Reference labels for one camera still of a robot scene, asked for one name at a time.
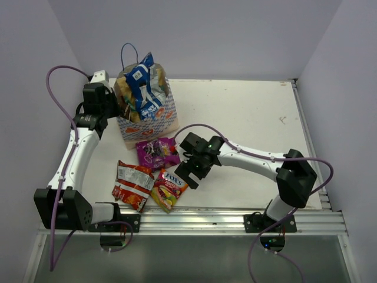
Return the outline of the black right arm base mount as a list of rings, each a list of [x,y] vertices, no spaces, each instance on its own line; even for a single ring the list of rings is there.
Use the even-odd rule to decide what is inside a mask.
[[[261,232],[285,232],[295,233],[297,232],[297,226],[295,216],[293,215],[297,209],[293,209],[290,213],[283,215],[283,218],[279,221],[273,220],[268,217],[266,212],[253,212],[243,215],[244,230],[246,233],[261,233]]]

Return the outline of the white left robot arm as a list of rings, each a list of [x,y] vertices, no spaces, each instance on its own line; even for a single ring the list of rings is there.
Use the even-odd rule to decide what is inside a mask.
[[[123,218],[115,203],[90,203],[83,197],[82,184],[90,158],[119,107],[108,83],[88,83],[83,102],[73,118],[70,138],[61,164],[45,189],[37,189],[34,202],[47,229],[86,231],[102,223],[109,231],[121,228]]]

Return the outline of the blue checkered paper bag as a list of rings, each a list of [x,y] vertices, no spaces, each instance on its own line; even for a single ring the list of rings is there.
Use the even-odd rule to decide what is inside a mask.
[[[142,60],[136,58],[136,62],[134,64],[137,65]],[[127,66],[123,64],[123,69],[121,71],[125,70],[126,67]],[[168,95],[163,106],[157,111],[156,118],[154,120],[152,118],[147,118],[139,121],[138,123],[132,123],[125,118],[122,118],[120,115],[116,118],[120,129],[120,134],[124,140],[126,148],[131,149],[137,142],[151,140],[178,129],[179,124],[176,104],[173,98],[170,83],[166,76],[165,79],[167,83],[166,90],[168,91]]]

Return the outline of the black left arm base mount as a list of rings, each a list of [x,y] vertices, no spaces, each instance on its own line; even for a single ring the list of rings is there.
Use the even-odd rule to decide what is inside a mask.
[[[133,232],[139,233],[141,215],[139,213],[122,213],[117,203],[96,203],[96,205],[111,205],[113,207],[112,218],[107,222],[94,223],[89,226],[89,232]]]

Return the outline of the purple candy bag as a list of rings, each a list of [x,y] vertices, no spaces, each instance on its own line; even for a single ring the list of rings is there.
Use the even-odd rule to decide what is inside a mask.
[[[140,166],[153,172],[178,165],[181,160],[173,138],[160,137],[151,141],[140,141],[135,145]]]

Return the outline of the colourful Fox's candy bag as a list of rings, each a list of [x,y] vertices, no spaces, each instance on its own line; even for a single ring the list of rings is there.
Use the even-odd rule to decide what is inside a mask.
[[[187,188],[188,184],[181,178],[161,169],[150,196],[165,213],[170,213]]]

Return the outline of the tan kraft snack bag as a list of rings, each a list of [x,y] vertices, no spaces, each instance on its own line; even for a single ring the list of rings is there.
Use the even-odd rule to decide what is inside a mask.
[[[118,73],[117,78],[115,79],[114,83],[114,92],[118,101],[119,105],[119,97],[120,96],[125,96],[128,99],[131,100],[131,102],[135,105],[135,97],[131,92],[131,89],[129,88],[128,84],[126,83],[126,78],[125,78],[125,73],[126,71],[130,71],[133,67],[135,67],[136,64],[131,64],[125,68],[125,70],[121,71]],[[168,91],[166,90],[167,88],[167,83],[166,83],[166,72],[164,71],[164,68],[160,64],[156,64],[156,70],[157,70],[157,75],[158,75],[158,87],[165,93],[165,95],[168,95]]]

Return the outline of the brown Kettle chips bag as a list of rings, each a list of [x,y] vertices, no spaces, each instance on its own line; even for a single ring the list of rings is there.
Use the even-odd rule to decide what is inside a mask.
[[[121,116],[132,123],[141,121],[139,113],[136,111],[135,105],[125,96],[119,97],[119,105],[122,111]]]

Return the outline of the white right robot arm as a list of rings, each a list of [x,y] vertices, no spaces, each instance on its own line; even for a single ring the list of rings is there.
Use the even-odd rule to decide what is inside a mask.
[[[268,153],[240,147],[222,136],[205,140],[190,132],[180,143],[188,158],[174,171],[190,188],[202,180],[216,166],[235,167],[262,175],[277,184],[278,195],[268,204],[262,224],[268,231],[283,225],[283,218],[294,209],[303,209],[317,180],[317,174],[301,152]]]

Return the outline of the blue Doritos bag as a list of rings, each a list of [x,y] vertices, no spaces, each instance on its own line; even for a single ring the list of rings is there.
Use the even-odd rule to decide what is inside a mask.
[[[158,74],[152,53],[149,52],[139,64],[124,73],[124,76],[135,97],[135,110],[140,119],[154,120],[157,111],[165,103],[167,94],[164,86],[159,83],[160,77],[164,76]]]

